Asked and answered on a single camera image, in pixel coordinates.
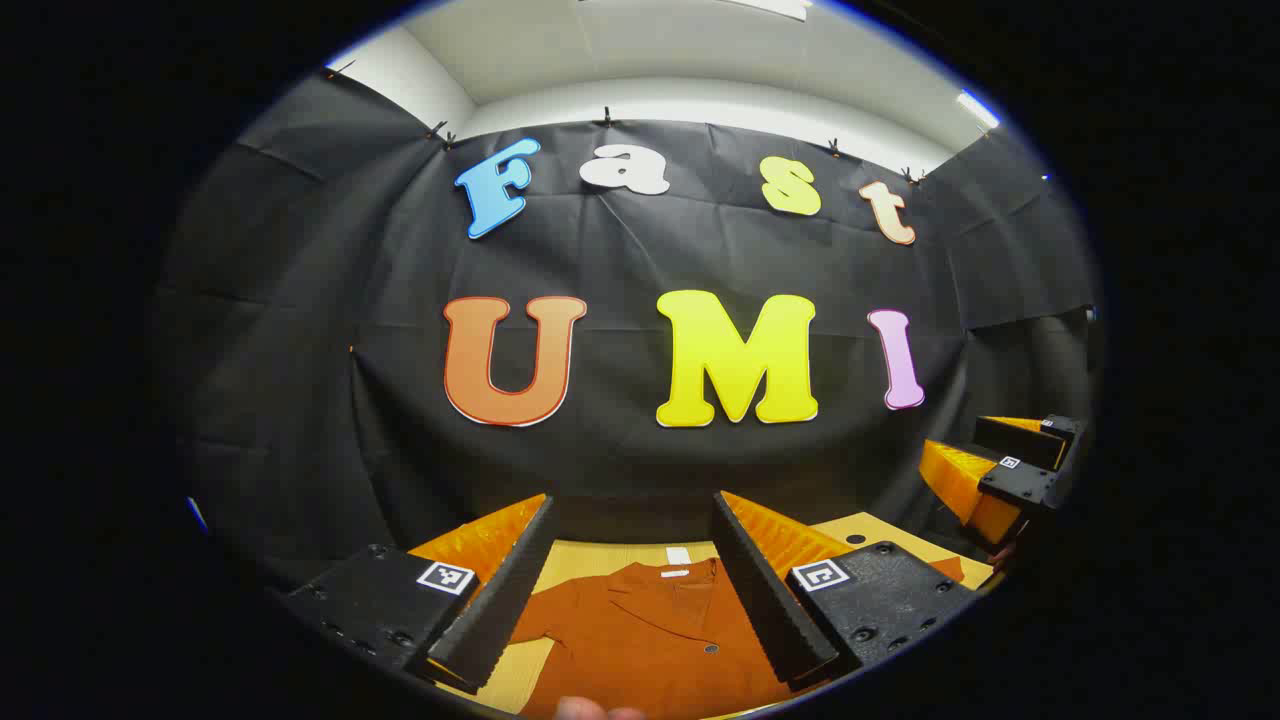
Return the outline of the ceiling light panel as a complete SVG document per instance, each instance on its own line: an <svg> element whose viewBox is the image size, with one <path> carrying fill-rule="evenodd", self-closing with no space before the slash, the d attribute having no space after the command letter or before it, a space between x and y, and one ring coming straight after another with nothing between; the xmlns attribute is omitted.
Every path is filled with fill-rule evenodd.
<svg viewBox="0 0 1280 720"><path fill-rule="evenodd" d="M998 115L966 90L961 90L955 97L955 101L974 118L974 122L983 131L996 129L1001 126Z"/></svg>
<svg viewBox="0 0 1280 720"><path fill-rule="evenodd" d="M788 20L806 22L808 10L813 6L813 0L717 0L733 6L748 8L754 12L764 12L771 15L786 18Z"/></svg>

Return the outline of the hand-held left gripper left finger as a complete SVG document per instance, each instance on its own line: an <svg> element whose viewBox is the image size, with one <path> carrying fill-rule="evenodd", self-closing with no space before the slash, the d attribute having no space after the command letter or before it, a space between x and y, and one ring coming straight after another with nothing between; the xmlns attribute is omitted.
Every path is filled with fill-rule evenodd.
<svg viewBox="0 0 1280 720"><path fill-rule="evenodd" d="M556 537L556 501L536 495L411 551L369 544L287 593L285 610L388 673L475 693Z"/></svg>

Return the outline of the black backdrop cloth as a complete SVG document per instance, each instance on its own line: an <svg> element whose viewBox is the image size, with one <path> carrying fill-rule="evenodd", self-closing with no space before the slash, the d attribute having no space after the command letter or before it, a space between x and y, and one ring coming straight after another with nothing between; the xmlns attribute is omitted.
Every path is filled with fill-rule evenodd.
<svg viewBox="0 0 1280 720"><path fill-rule="evenodd" d="M742 334L813 301L818 414L666 429L669 291ZM246 127L177 222L150 313L184 495L282 584L534 495L571 539L704 534L726 489L975 546L922 482L979 416L1085 419L1094 273L1006 135L909 184L745 129L535 126L445 149L352 79Z"/></svg>

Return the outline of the rust orange shirt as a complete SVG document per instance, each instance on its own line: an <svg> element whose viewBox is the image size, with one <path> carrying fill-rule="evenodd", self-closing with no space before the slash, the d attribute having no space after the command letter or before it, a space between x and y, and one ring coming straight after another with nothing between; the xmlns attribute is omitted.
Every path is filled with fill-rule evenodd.
<svg viewBox="0 0 1280 720"><path fill-rule="evenodd" d="M700 720L806 693L777 678L718 559L634 562L539 592L509 641L539 639L553 648L521 708L534 720L554 720L564 697L646 720Z"/></svg>

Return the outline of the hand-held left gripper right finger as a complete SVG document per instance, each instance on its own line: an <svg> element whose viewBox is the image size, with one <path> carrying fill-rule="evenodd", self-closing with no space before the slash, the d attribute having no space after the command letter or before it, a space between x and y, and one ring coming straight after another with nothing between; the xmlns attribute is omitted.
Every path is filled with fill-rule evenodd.
<svg viewBox="0 0 1280 720"><path fill-rule="evenodd" d="M868 671L940 634L979 594L891 539L858 550L721 491L710 534L778 679Z"/></svg>

